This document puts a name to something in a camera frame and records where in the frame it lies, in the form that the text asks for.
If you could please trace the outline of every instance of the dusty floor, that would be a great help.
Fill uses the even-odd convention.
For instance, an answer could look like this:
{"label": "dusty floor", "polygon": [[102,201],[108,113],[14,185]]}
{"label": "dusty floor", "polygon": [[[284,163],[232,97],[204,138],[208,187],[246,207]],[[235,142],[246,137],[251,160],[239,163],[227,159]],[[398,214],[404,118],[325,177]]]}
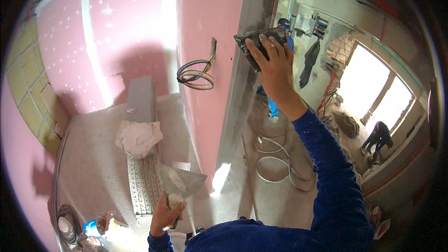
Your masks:
{"label": "dusty floor", "polygon": [[[191,163],[200,172],[178,94],[157,98],[162,163]],[[72,119],[59,173],[59,203],[72,205],[82,223],[111,211],[129,225],[119,238],[110,239],[105,251],[146,251],[151,218],[136,219],[129,192],[126,155],[115,146],[115,136],[126,117],[126,104]],[[184,220],[176,231],[189,233],[239,216],[255,218],[248,170],[239,146],[227,183],[219,197],[210,197],[205,187],[187,199]]]}
{"label": "dusty floor", "polygon": [[359,134],[355,138],[350,138],[346,136],[343,132],[339,134],[339,143],[341,146],[347,151],[349,154],[349,160],[354,163],[356,166],[356,170],[359,174],[363,174],[370,167],[370,164],[367,160],[367,154],[363,155],[361,153],[361,146],[366,141],[367,137],[369,137],[370,132],[367,131],[366,127],[361,123],[359,119],[350,114],[344,107],[340,107],[337,105],[331,104],[328,108],[328,114],[333,114],[334,112],[344,112],[350,116],[352,116],[356,123],[359,125]]}
{"label": "dusty floor", "polygon": [[[267,118],[268,112],[266,104],[256,98],[248,124],[243,131],[243,144],[254,193],[255,215],[265,225],[310,229],[314,217],[313,203],[317,195],[317,180],[311,159],[286,116],[280,111],[278,122],[271,123]],[[288,157],[284,151],[263,154],[255,150],[257,148],[272,152],[279,149],[268,141],[264,141],[260,146],[258,136],[270,138],[284,146],[289,152],[294,170],[307,180],[300,181],[292,176],[294,183],[305,192],[295,188],[288,177],[281,182],[266,182],[259,176],[256,163],[260,158],[273,156],[287,161]],[[267,162],[266,169],[259,168],[264,177],[270,177],[270,180],[274,181],[275,178],[282,179],[288,175],[287,165],[275,163],[275,160]]]}

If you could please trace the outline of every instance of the blue pants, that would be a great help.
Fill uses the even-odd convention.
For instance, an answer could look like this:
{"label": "blue pants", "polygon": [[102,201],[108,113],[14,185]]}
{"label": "blue pants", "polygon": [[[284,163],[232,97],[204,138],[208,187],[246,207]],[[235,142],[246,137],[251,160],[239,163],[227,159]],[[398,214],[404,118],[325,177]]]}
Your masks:
{"label": "blue pants", "polygon": [[[261,94],[264,92],[263,87],[259,87],[257,89],[257,93]],[[277,104],[275,104],[269,97],[267,98],[267,103],[269,104],[269,110],[271,111],[271,113],[269,113],[269,115],[271,115],[271,117],[275,117],[279,115],[279,110],[277,108]]]}

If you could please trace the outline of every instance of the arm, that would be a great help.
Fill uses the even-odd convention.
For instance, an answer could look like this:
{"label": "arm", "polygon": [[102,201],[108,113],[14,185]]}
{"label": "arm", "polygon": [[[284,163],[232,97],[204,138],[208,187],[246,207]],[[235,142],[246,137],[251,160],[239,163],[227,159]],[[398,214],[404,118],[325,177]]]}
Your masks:
{"label": "arm", "polygon": [[353,166],[335,137],[294,91],[290,47],[286,43],[282,47],[273,37],[268,40],[260,36],[260,41],[269,61],[250,40],[246,45],[262,70],[263,88],[293,122],[318,174],[311,230],[322,236],[321,244],[326,248],[365,251],[373,239],[373,229],[367,221]]}
{"label": "arm", "polygon": [[148,236],[149,252],[173,252],[170,237],[164,228],[173,224],[177,217],[182,220],[182,211],[185,207],[186,202],[171,210],[168,207],[168,194],[162,193],[151,220]]}

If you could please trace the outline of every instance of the bright window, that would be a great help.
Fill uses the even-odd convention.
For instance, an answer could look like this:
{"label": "bright window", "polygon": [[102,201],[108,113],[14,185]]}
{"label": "bright window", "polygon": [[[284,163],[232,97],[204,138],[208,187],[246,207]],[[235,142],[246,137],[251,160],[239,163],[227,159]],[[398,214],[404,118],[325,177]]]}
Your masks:
{"label": "bright window", "polygon": [[388,126],[389,130],[392,130],[411,100],[412,94],[400,78],[395,76],[390,89],[386,92],[386,95],[367,122],[367,131],[371,132],[377,121],[382,121]]}
{"label": "bright window", "polygon": [[341,105],[361,119],[383,89],[389,73],[389,68],[358,45],[341,77],[338,92],[344,99]]}
{"label": "bright window", "polygon": [[[356,119],[362,119],[389,77],[390,69],[361,45],[354,50],[349,64],[344,69],[338,94],[341,104]],[[389,130],[395,126],[413,97],[405,84],[395,76],[389,90],[366,123],[366,130],[372,132],[377,121],[384,122]]]}

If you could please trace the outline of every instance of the blue cap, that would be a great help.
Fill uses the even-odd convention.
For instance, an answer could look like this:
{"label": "blue cap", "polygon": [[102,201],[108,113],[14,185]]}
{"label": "blue cap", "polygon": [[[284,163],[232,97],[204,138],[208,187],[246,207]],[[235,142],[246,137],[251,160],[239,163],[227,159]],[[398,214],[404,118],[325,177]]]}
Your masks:
{"label": "blue cap", "polygon": [[279,27],[284,27],[284,30],[286,31],[291,31],[291,23],[285,19],[285,18],[281,18],[278,22],[277,25]]}

